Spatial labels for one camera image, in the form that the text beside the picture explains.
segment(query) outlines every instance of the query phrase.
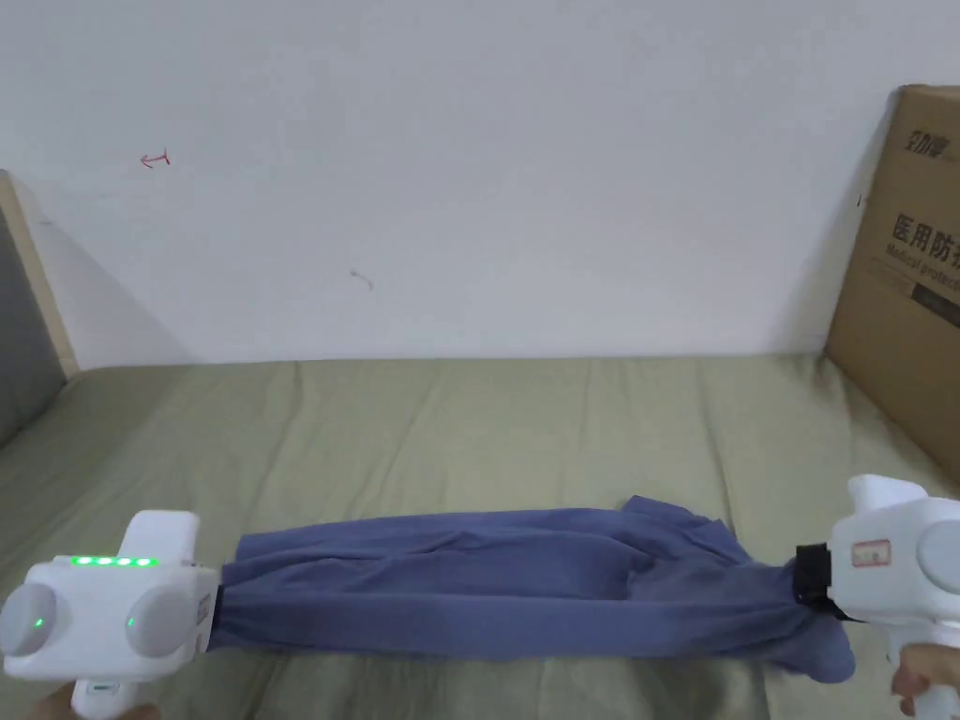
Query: green led light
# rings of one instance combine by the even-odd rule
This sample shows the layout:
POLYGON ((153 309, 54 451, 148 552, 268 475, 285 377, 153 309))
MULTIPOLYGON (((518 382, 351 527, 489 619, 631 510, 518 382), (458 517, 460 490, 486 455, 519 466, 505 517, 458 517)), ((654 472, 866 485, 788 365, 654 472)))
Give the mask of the green led light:
POLYGON ((153 567, 154 565, 160 564, 160 561, 156 558, 110 558, 106 556, 90 557, 89 555, 77 555, 76 557, 70 558, 70 562, 74 565, 99 565, 100 567, 110 565, 153 567))

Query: mattress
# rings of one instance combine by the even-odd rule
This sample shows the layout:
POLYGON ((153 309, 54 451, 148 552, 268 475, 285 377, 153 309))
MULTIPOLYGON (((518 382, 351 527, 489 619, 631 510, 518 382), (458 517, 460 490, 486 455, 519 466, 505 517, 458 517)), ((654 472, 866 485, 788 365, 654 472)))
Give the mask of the mattress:
MULTIPOLYGON (((860 472, 953 488, 830 362, 324 361, 75 378, 0 450, 0 592, 56 554, 115 552, 145 508, 249 532, 361 517, 590 506, 633 494, 719 517, 759 560, 823 541, 860 472)), ((152 684, 176 718, 898 717, 885 648, 817 685, 713 659, 413 661, 220 651, 152 684)), ((24 717, 50 686, 0 680, 24 717)))

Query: red marking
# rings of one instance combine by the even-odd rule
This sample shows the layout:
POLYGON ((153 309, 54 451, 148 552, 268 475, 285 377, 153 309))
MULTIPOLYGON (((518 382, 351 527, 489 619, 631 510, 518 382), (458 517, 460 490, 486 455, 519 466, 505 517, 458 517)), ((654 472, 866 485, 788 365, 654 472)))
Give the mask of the red marking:
POLYGON ((151 170, 154 169, 154 166, 151 165, 150 163, 151 163, 151 162, 160 162, 161 160, 163 160, 164 162, 166 162, 168 165, 170 164, 170 158, 167 157, 167 149, 166 149, 166 148, 163 149, 163 155, 161 155, 161 156, 159 156, 159 157, 147 157, 147 156, 144 156, 144 157, 140 158, 140 162, 143 164, 143 166, 146 167, 146 168, 150 168, 151 170))

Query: label sticker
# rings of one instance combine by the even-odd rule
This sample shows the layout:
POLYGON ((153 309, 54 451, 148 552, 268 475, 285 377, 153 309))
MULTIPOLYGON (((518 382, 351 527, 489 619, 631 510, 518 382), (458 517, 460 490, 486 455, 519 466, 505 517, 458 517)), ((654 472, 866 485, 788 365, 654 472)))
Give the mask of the label sticker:
POLYGON ((851 548, 853 567, 883 567, 892 562, 889 540, 858 542, 851 548))

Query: round white knob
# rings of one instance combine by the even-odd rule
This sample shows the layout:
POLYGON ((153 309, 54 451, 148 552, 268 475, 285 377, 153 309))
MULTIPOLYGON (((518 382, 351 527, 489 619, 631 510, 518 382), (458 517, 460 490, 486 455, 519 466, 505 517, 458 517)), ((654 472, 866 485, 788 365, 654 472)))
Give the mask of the round white knob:
POLYGON ((37 583, 21 585, 0 611, 0 651, 11 658, 32 655, 46 643, 56 620, 54 592, 37 583))
POLYGON ((182 590, 153 588, 133 603, 127 616, 127 640, 145 658, 165 658, 190 637, 194 603, 182 590))
POLYGON ((930 582, 960 595, 960 520, 942 520, 924 530, 917 561, 930 582))

